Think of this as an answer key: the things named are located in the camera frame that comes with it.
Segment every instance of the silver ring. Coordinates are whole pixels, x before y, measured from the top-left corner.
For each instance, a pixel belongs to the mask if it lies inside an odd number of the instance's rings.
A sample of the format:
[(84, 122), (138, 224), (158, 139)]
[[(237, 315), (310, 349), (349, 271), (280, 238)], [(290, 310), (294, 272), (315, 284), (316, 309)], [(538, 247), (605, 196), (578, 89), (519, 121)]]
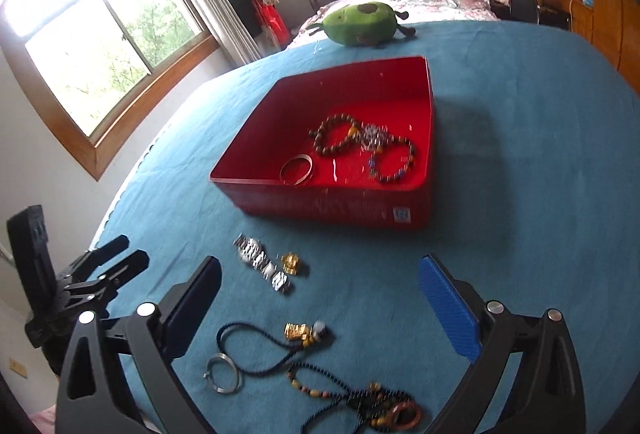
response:
[[(287, 168), (287, 166), (289, 165), (289, 163), (292, 163), (294, 161), (297, 161), (299, 159), (303, 159), (305, 161), (307, 161), (309, 163), (309, 170), (306, 171), (306, 174), (304, 176), (302, 176), (298, 181), (296, 181), (295, 183), (288, 183), (287, 181), (285, 181), (285, 179), (282, 177), (282, 173), (284, 172), (284, 170)], [(286, 185), (292, 185), (296, 186), (299, 185), (300, 183), (302, 183), (303, 181), (306, 181), (309, 176), (311, 175), (312, 170), (314, 169), (314, 160), (311, 159), (311, 156), (309, 156), (308, 154), (298, 154), (297, 156), (293, 156), (291, 159), (288, 159), (284, 165), (282, 166), (282, 168), (280, 169), (280, 181), (282, 181), (283, 183), (285, 183)]]
[[(231, 367), (231, 370), (234, 372), (234, 384), (229, 388), (219, 387), (218, 385), (216, 385), (216, 382), (213, 381), (211, 369), (213, 367), (213, 364), (215, 364), (215, 362), (218, 360), (226, 362), (226, 364)], [(238, 367), (236, 367), (234, 361), (229, 356), (226, 356), (225, 353), (216, 353), (211, 356), (211, 358), (209, 358), (209, 361), (207, 362), (207, 372), (205, 372), (202, 377), (206, 380), (209, 380), (211, 387), (213, 387), (213, 389), (220, 394), (232, 394), (236, 390), (238, 390), (238, 387), (240, 385), (240, 372), (238, 371)]]

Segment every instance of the blue and white sticker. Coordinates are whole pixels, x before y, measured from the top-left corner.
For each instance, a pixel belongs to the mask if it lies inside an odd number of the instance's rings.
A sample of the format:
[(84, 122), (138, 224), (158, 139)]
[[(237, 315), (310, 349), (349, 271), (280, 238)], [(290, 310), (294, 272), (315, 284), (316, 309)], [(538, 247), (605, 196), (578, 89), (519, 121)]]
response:
[(396, 223), (410, 223), (411, 210), (407, 207), (394, 207), (394, 221)]

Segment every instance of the floral bedding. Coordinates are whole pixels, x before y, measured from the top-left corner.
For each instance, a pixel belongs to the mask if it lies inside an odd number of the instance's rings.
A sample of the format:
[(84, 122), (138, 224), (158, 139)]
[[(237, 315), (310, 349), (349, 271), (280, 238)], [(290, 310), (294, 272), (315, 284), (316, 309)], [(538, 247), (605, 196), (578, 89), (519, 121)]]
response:
[(489, 0), (337, 0), (321, 7), (314, 16), (309, 18), (298, 36), (287, 49), (297, 48), (316, 40), (326, 38), (324, 32), (319, 31), (310, 35), (313, 30), (306, 31), (309, 24), (322, 20), (327, 14), (353, 4), (364, 4), (371, 1), (389, 4), (395, 11), (409, 13), (407, 20), (399, 20), (403, 25), (420, 22), (441, 22), (443, 20), (498, 20), (491, 12)]

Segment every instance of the red plastic bin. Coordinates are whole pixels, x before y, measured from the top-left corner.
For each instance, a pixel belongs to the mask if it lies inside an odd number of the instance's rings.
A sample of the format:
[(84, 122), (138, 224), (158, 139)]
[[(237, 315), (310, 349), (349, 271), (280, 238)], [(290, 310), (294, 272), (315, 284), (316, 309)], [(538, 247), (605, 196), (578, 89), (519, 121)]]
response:
[[(339, 113), (408, 137), (417, 148), (413, 168), (399, 182), (380, 183), (369, 177), (370, 153), (359, 146), (335, 157), (319, 157), (308, 133)], [(427, 222), (431, 207), (433, 123), (431, 79), (421, 56), (289, 76), (278, 80), (258, 104), (210, 179), (252, 215), (418, 228)], [(332, 130), (329, 144), (343, 139), (347, 130), (348, 125)], [(285, 184), (281, 168), (298, 154), (313, 158), (313, 174), (297, 186)], [(380, 171), (393, 173), (407, 156), (406, 147), (389, 148), (382, 154)], [(300, 163), (292, 169), (304, 173), (308, 163)]]

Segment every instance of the pink fabric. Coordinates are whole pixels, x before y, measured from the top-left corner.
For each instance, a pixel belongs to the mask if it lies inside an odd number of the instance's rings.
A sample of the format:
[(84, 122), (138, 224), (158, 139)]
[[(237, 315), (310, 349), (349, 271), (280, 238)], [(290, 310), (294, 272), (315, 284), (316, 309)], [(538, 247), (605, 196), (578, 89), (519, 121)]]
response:
[(399, 20), (402, 24), (441, 22), (443, 20), (498, 20), (490, 10), (489, 0), (337, 0), (321, 7), (318, 13), (302, 24), (298, 36), (287, 49), (297, 48), (326, 38), (322, 31), (311, 36), (309, 33), (314, 30), (305, 30), (309, 24), (319, 22), (327, 14), (344, 7), (371, 1), (388, 4), (395, 11), (408, 12), (407, 20)]
[(29, 419), (42, 434), (54, 434), (56, 430), (56, 406), (29, 414)]

